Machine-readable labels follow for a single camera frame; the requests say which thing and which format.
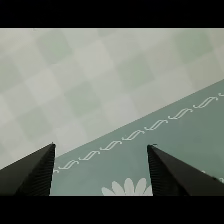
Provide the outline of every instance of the white petal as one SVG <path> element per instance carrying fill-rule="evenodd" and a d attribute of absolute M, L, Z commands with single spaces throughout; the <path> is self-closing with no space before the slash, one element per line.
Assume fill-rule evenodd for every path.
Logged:
<path fill-rule="evenodd" d="M 152 194 L 152 186 L 151 185 L 146 189 L 146 191 L 143 194 L 143 196 L 153 196 L 153 194 Z"/>
<path fill-rule="evenodd" d="M 134 184 L 130 178 L 127 178 L 124 182 L 124 190 L 125 190 L 126 196 L 134 195 Z"/>
<path fill-rule="evenodd" d="M 105 187 L 102 188 L 102 193 L 104 196 L 116 196 L 113 191 L 111 191 Z"/>
<path fill-rule="evenodd" d="M 112 188 L 116 196 L 125 196 L 123 188 L 116 182 L 112 182 Z"/>
<path fill-rule="evenodd" d="M 135 188 L 135 196 L 142 196 L 146 188 L 146 179 L 142 178 L 139 180 L 136 188 Z"/>

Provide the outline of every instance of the decorative border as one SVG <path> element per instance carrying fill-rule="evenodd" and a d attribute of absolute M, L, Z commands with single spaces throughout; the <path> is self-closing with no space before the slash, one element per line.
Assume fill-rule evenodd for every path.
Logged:
<path fill-rule="evenodd" d="M 223 97 L 224 94 L 222 93 L 218 93 L 218 96 Z M 199 104 L 198 106 L 193 105 L 194 109 L 202 109 L 205 108 L 206 106 L 208 106 L 211 102 L 213 101 L 218 101 L 219 98 L 218 97 L 208 97 L 207 99 L 205 99 L 201 104 Z M 190 109 L 190 108 L 184 108 L 182 110 L 180 110 L 175 116 L 168 116 L 168 119 L 166 120 L 158 120 L 156 121 L 151 127 L 147 128 L 144 127 L 145 131 L 142 130 L 136 130 L 133 133 L 131 133 L 128 137 L 122 137 L 121 140 L 123 142 L 125 141 L 131 141 L 133 139 L 135 139 L 137 136 L 139 136 L 140 134 L 145 134 L 146 131 L 154 131 L 157 128 L 161 127 L 162 125 L 168 124 L 169 121 L 171 120 L 177 120 L 182 118 L 183 116 L 185 116 L 186 114 L 192 113 L 194 110 Z M 78 158 L 78 160 L 71 160 L 68 163 L 65 164 L 64 167 L 58 167 L 58 169 L 54 169 L 53 173 L 59 173 L 60 170 L 68 170 L 70 169 L 72 166 L 74 165 L 79 165 L 81 161 L 89 161 L 92 157 L 94 157 L 95 155 L 100 155 L 102 153 L 102 151 L 110 151 L 111 149 L 113 149 L 116 145 L 121 145 L 123 144 L 123 142 L 121 140 L 117 140 L 117 141 L 112 141 L 109 145 L 107 145 L 106 147 L 99 148 L 99 151 L 91 151 L 89 152 L 84 158 Z"/>

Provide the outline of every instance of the teal placemat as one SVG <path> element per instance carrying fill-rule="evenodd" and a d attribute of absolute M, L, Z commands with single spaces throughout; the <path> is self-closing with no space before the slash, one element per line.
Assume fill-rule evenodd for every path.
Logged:
<path fill-rule="evenodd" d="M 222 178 L 223 114 L 220 81 L 58 157 L 51 195 L 151 195 L 148 144 Z"/>

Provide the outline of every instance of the gingham pattern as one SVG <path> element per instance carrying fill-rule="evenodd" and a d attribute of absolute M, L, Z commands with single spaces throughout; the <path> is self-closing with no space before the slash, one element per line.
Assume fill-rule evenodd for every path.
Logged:
<path fill-rule="evenodd" d="M 1 29 L 0 168 L 57 156 L 224 78 L 224 29 Z"/>

